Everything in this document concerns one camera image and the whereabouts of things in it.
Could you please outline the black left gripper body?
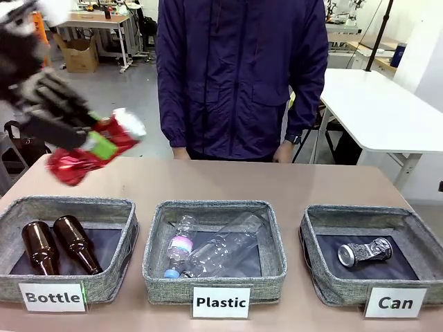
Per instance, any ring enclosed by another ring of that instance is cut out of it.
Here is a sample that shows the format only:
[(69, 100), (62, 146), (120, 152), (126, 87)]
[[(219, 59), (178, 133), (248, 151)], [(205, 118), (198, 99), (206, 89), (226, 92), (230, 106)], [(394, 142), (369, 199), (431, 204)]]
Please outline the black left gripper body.
[(28, 107), (21, 85), (41, 71), (44, 47), (36, 33), (1, 33), (1, 100), (8, 103), (19, 118)]

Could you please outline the person's left hand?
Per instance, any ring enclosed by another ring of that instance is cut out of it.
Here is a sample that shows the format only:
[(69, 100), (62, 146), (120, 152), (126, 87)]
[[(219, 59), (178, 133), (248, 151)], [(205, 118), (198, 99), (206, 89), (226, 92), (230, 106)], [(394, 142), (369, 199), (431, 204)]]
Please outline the person's left hand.
[(284, 140), (280, 146), (277, 148), (273, 155), (274, 163), (290, 163), (292, 160), (292, 155), (294, 147), (296, 145), (288, 140)]

